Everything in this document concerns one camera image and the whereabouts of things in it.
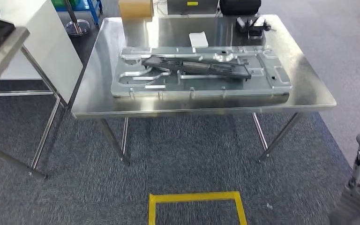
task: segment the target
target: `metal pole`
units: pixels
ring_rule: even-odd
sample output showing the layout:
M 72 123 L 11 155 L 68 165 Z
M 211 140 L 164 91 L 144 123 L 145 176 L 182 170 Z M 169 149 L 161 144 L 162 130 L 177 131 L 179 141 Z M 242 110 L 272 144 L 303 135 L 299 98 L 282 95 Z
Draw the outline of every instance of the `metal pole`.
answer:
M 284 136 L 289 132 L 289 130 L 300 120 L 303 113 L 297 112 L 295 113 L 291 119 L 288 121 L 288 123 L 285 125 L 285 127 L 279 132 L 275 140 L 269 145 L 268 149 L 264 151 L 264 153 L 259 157 L 259 162 L 263 161 L 267 158 L 267 156 L 275 149 L 275 147 L 278 145 L 279 141 L 284 138 Z
M 2 151 L 0 151 L 0 159 L 17 166 L 19 169 L 22 169 L 35 177 L 38 177 L 38 178 L 46 178 L 47 177 L 45 174 L 42 174 L 41 172 L 30 168 L 25 163 L 20 162 L 19 160 L 11 157 L 10 155 L 7 155 L 6 153 L 4 153 Z
M 0 97 L 5 96 L 32 96 L 32 95 L 52 95 L 50 90 L 21 90 L 21 91 L 0 91 Z
M 259 123 L 259 120 L 257 118 L 257 115 L 256 113 L 252 113 L 252 117 L 253 117 L 253 121 L 255 122 L 255 126 L 257 128 L 257 132 L 259 133 L 259 138 L 260 138 L 260 141 L 262 142 L 262 145 L 263 145 L 263 149 L 266 151 L 267 150 L 267 142 L 266 142 L 266 139 L 264 137 L 264 134 L 263 134 L 263 131 L 262 131 L 262 128 L 260 127 L 260 123 Z
M 50 82 L 49 78 L 46 76 L 46 74 L 43 71 L 43 69 L 41 68 L 41 66 L 38 64 L 38 62 L 34 59 L 34 57 L 31 55 L 31 53 L 28 51 L 28 49 L 24 45 L 21 47 L 21 52 L 24 54 L 24 56 L 27 58 L 27 60 L 31 63 L 31 65 L 34 67 L 34 69 L 37 71 L 37 73 L 41 76 L 42 80 L 45 82 L 45 84 L 49 88 L 49 90 L 51 90 L 55 95 L 57 95 L 59 97 L 60 102 L 64 107 L 67 107 L 67 103 L 64 101 L 63 97 L 58 93 L 56 88 Z
M 128 123 L 129 123 L 129 117 L 125 117 L 125 123 L 123 124 L 122 144 L 121 144 L 121 149 L 123 154 L 125 154 L 126 139 L 128 137 Z
M 56 116 L 57 109 L 59 108 L 60 97 L 56 96 L 56 98 L 57 99 L 56 99 L 56 103 L 54 104 L 53 111 L 52 111 L 52 113 L 50 113 L 50 117 L 49 117 L 49 120 L 47 121 L 47 125 L 46 125 L 45 130 L 44 130 L 44 132 L 42 134 L 41 141 L 39 142 L 37 152 L 35 153 L 34 159 L 32 160 L 31 167 L 33 169 L 35 169 L 37 167 L 37 165 L 38 165 L 39 158 L 41 157 L 41 154 L 42 154 L 42 149 L 43 149 L 43 147 L 45 145 L 45 142 L 46 142 L 46 138 L 49 135 L 50 128 L 52 127 L 54 117 Z
M 72 23 L 75 27 L 76 33 L 80 34 L 82 33 L 81 28 L 79 27 L 78 20 L 76 19 L 75 13 L 72 10 L 71 3 L 69 3 L 68 0 L 64 0 L 64 4 L 66 4 L 66 8 L 69 14 L 69 17 L 71 17 Z
M 114 149 L 115 149 L 115 151 L 117 151 L 121 161 L 124 162 L 127 165 L 130 165 L 130 160 L 123 154 L 123 152 L 122 152 L 122 150 L 121 150 L 121 148 L 120 148 L 120 146 L 118 144 L 117 139 L 115 138 L 112 130 L 108 126 L 107 121 L 105 119 L 98 119 L 97 122 L 99 123 L 99 125 L 103 129 L 103 133 L 114 144 Z

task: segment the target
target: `table top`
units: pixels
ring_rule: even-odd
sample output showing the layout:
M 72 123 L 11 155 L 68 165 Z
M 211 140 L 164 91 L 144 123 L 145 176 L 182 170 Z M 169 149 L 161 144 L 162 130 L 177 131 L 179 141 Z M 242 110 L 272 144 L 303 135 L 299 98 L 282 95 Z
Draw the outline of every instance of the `table top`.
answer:
M 22 47 L 24 41 L 30 35 L 27 28 L 17 27 L 0 46 L 0 75 L 9 66 L 10 61 Z
M 179 113 L 228 114 L 321 111 L 336 101 L 312 69 L 300 48 L 276 15 L 264 15 L 276 31 L 265 33 L 265 45 L 279 57 L 293 84 L 289 95 L 203 99 L 157 97 L 115 98 L 110 87 L 116 57 L 125 46 L 190 47 L 189 33 L 206 34 L 209 46 L 255 45 L 234 30 L 234 17 L 167 17 L 122 21 L 106 18 L 83 75 L 72 107 L 78 119 L 156 117 Z

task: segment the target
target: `yellow floor marking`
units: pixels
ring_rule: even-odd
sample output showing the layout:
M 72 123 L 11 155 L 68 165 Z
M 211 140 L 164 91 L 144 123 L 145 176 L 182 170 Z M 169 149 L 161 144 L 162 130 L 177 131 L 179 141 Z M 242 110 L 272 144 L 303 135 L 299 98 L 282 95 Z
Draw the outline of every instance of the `yellow floor marking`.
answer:
M 176 195 L 153 195 L 150 194 L 148 224 L 155 225 L 156 204 L 157 203 L 181 203 L 194 201 L 215 201 L 215 200 L 235 200 L 238 217 L 241 225 L 247 225 L 245 211 L 243 210 L 241 195 L 239 191 L 210 192 L 194 194 Z

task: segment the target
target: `metal fixture plate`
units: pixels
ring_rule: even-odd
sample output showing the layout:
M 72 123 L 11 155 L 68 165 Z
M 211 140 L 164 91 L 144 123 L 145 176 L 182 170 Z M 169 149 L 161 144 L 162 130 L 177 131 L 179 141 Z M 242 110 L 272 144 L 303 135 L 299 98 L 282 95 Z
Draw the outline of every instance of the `metal fixture plate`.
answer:
M 252 77 L 246 81 L 224 79 L 217 75 L 186 74 L 143 66 L 142 60 L 151 56 L 245 65 Z M 131 98 L 281 95 L 291 89 L 289 76 L 269 46 L 125 47 L 119 55 L 111 85 L 113 96 Z

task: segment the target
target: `black bag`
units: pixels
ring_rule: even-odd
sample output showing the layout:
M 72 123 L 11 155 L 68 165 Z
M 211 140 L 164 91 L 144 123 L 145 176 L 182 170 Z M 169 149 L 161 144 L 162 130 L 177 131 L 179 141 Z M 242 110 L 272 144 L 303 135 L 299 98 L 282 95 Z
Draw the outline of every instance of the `black bag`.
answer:
M 223 15 L 254 15 L 262 6 L 262 0 L 220 0 Z

